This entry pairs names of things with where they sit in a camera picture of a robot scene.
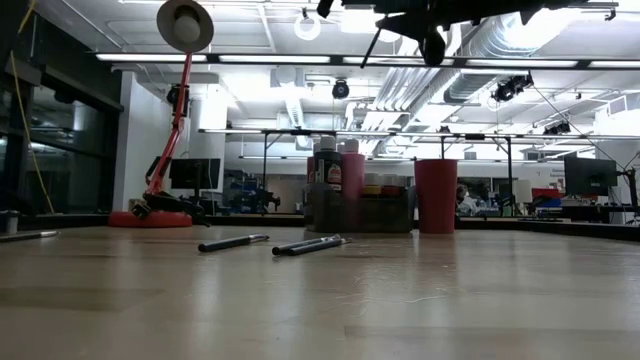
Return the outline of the person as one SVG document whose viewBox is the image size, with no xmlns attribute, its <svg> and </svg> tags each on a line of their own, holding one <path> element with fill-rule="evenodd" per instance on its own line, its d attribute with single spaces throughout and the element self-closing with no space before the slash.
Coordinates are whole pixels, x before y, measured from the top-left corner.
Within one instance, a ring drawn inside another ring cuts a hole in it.
<svg viewBox="0 0 640 360">
<path fill-rule="evenodd" d="M 458 216 L 475 216 L 479 213 L 475 200 L 470 197 L 465 185 L 456 188 L 456 214 Z"/>
</svg>

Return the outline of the small ochre paint bottle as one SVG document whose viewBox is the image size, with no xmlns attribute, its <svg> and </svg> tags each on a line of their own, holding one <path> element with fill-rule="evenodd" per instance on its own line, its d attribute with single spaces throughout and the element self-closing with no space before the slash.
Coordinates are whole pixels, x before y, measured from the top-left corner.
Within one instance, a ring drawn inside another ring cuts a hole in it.
<svg viewBox="0 0 640 360">
<path fill-rule="evenodd" d="M 378 197 L 382 193 L 381 176 L 377 173 L 366 173 L 364 176 L 363 197 Z"/>
</svg>

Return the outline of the black computer monitor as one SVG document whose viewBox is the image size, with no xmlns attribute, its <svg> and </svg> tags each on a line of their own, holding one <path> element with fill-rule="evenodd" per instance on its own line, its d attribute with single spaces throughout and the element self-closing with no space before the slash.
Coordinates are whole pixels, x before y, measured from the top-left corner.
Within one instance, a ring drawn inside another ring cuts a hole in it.
<svg viewBox="0 0 640 360">
<path fill-rule="evenodd" d="M 173 160 L 169 172 L 171 188 L 214 190 L 218 187 L 220 166 L 219 158 Z"/>
<path fill-rule="evenodd" d="M 618 185 L 616 163 L 612 160 L 564 158 L 567 195 L 607 196 Z"/>
</svg>

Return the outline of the large dark teal paint bottle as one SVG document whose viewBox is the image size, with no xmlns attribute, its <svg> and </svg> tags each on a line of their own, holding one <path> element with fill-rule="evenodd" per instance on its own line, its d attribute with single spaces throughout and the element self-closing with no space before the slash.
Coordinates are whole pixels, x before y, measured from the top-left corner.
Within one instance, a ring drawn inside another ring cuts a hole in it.
<svg viewBox="0 0 640 360">
<path fill-rule="evenodd" d="M 334 192 L 341 193 L 342 154 L 337 150 L 334 136 L 323 136 L 318 150 L 314 152 L 315 181 L 329 186 Z"/>
</svg>

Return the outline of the grey translucent plastic bin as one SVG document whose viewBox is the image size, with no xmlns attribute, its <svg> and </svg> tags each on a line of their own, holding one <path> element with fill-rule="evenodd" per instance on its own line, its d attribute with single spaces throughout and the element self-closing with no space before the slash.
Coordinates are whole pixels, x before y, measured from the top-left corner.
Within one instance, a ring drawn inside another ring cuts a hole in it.
<svg viewBox="0 0 640 360">
<path fill-rule="evenodd" d="M 304 223 L 317 233 L 406 233 L 413 229 L 415 188 L 400 188 L 398 196 L 348 199 L 329 185 L 306 186 Z"/>
</svg>

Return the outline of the red desk lamp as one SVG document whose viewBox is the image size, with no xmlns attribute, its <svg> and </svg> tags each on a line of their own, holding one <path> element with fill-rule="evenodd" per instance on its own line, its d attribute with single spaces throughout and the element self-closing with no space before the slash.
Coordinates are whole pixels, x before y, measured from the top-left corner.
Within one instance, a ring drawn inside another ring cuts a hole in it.
<svg viewBox="0 0 640 360">
<path fill-rule="evenodd" d="M 112 212 L 108 219 L 111 227 L 174 228 L 208 224 L 200 205 L 164 190 L 164 177 L 184 129 L 192 56 L 211 42 L 213 21 L 196 0 L 166 0 L 157 12 L 156 25 L 161 37 L 186 56 L 180 82 L 172 89 L 171 133 L 163 152 L 145 174 L 147 188 L 142 200 L 127 212 Z"/>
</svg>

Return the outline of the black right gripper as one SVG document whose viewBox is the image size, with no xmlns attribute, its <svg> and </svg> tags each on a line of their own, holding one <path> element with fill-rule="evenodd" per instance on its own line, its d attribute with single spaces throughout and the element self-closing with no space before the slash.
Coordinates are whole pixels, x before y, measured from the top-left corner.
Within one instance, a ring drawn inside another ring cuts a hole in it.
<svg viewBox="0 0 640 360">
<path fill-rule="evenodd" d="M 440 65 L 445 57 L 446 44 L 438 32 L 435 16 L 436 0 L 418 0 L 405 13 L 385 16 L 375 25 L 418 42 L 418 50 L 428 66 Z"/>
</svg>

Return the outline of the magenta plastic cup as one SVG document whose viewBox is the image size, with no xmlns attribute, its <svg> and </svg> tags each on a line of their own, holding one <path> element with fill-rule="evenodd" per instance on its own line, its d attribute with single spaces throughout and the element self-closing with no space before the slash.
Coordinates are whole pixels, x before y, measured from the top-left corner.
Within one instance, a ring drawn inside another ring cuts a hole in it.
<svg viewBox="0 0 640 360">
<path fill-rule="evenodd" d="M 458 163 L 452 159 L 424 159 L 414 164 L 418 225 L 423 234 L 455 231 Z"/>
</svg>

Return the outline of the black overhead rig beam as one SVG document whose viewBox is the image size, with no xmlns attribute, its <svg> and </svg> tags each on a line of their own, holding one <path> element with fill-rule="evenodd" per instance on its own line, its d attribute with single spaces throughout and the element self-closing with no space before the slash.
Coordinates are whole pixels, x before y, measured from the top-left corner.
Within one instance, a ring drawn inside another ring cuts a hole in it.
<svg viewBox="0 0 640 360">
<path fill-rule="evenodd" d="M 178 64 L 186 60 L 179 53 L 98 53 L 96 58 L 110 63 Z M 422 67 L 418 56 L 351 56 L 351 55 L 287 55 L 287 54 L 215 54 L 192 56 L 197 64 L 224 65 L 328 65 L 372 67 Z M 640 59 L 548 59 L 548 58 L 476 58 L 446 57 L 440 68 L 504 69 L 504 70 L 575 70 L 575 71 L 640 71 Z"/>
</svg>

